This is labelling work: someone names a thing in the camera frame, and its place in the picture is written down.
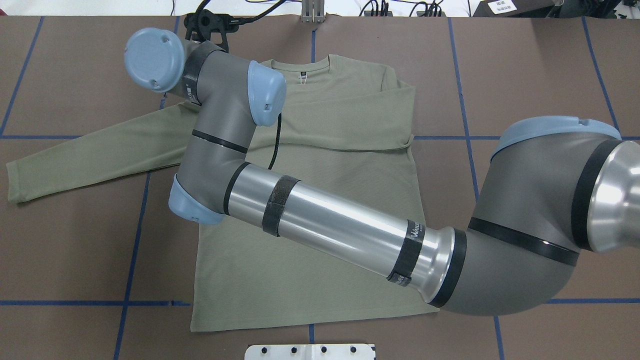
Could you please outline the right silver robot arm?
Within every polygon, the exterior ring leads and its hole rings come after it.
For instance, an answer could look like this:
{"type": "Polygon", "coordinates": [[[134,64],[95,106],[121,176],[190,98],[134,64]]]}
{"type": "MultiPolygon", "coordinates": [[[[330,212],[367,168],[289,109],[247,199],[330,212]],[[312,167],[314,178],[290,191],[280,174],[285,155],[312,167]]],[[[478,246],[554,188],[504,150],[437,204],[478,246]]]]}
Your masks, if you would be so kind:
{"type": "Polygon", "coordinates": [[[607,123],[538,116],[510,125],[467,230],[434,230],[245,160],[256,127],[282,112],[278,71],[152,27],[128,39],[124,60],[138,85],[201,105],[168,201],[183,219],[228,215],[472,316],[551,300],[581,250],[639,246],[639,144],[607,123]]]}

